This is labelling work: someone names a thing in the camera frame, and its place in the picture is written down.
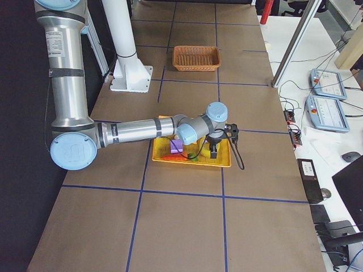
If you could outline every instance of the red cylinder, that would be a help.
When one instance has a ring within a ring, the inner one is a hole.
[[[266,0],[265,8],[261,17],[260,24],[265,24],[267,22],[268,15],[271,13],[273,0]]]

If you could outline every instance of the black mouse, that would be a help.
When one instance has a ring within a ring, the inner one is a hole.
[[[345,160],[347,163],[351,163],[358,159],[361,156],[358,152],[352,151],[345,154],[342,154],[341,158]]]

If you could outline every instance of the dark background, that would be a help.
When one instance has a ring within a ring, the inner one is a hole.
[[[100,1],[89,1],[88,8],[101,43],[113,48]],[[87,36],[82,36],[82,47],[90,112],[102,75]],[[114,54],[106,50],[105,54],[111,63]],[[66,175],[44,144],[49,64],[33,1],[0,1],[0,64],[0,272],[23,272]],[[47,115],[51,143],[52,92]]]

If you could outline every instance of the brown basket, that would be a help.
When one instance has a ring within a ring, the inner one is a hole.
[[[216,71],[221,57],[215,46],[179,45],[174,47],[172,64],[178,71]]]

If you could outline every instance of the tablet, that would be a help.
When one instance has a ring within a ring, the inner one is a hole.
[[[306,99],[306,107],[316,129],[349,132],[348,122],[338,98],[310,95]]]
[[[347,99],[342,79],[339,73],[312,69],[310,72],[311,84],[317,95],[335,97],[340,100]]]

